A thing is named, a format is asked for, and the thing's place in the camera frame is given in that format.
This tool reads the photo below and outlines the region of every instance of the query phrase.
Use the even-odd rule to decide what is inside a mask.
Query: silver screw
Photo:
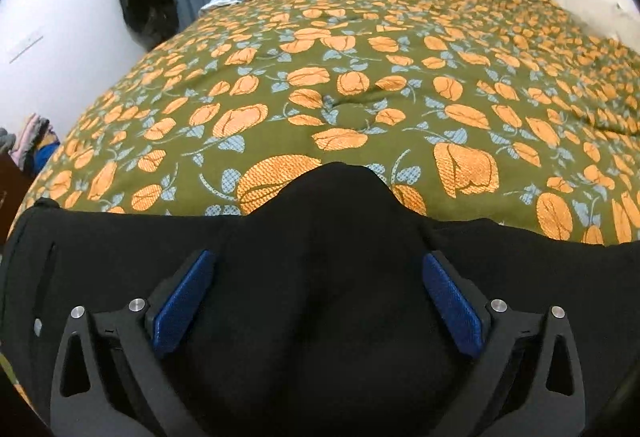
[[[131,312],[142,311],[145,308],[145,301],[142,298],[136,298],[135,300],[131,300],[129,302],[129,310]]]
[[[491,300],[491,309],[496,312],[505,312],[507,310],[507,302],[500,300],[499,298]]]
[[[81,305],[71,309],[71,318],[75,318],[75,319],[82,318],[83,314],[84,314],[84,307],[82,307]]]
[[[551,314],[556,318],[564,318],[564,309],[562,307],[558,307],[557,305],[554,305],[551,308]]]

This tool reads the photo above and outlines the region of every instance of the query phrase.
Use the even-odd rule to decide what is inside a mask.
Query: blue textured pad
[[[445,322],[458,350],[471,357],[482,352],[482,323],[439,261],[427,254],[422,261],[422,282]]]
[[[213,280],[214,256],[203,251],[154,319],[153,348],[158,357],[176,350]]]

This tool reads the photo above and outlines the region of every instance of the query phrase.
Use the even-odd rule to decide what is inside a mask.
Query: green bedspread
[[[144,57],[23,207],[247,214],[339,160],[437,219],[635,240],[639,68],[549,0],[254,0]]]

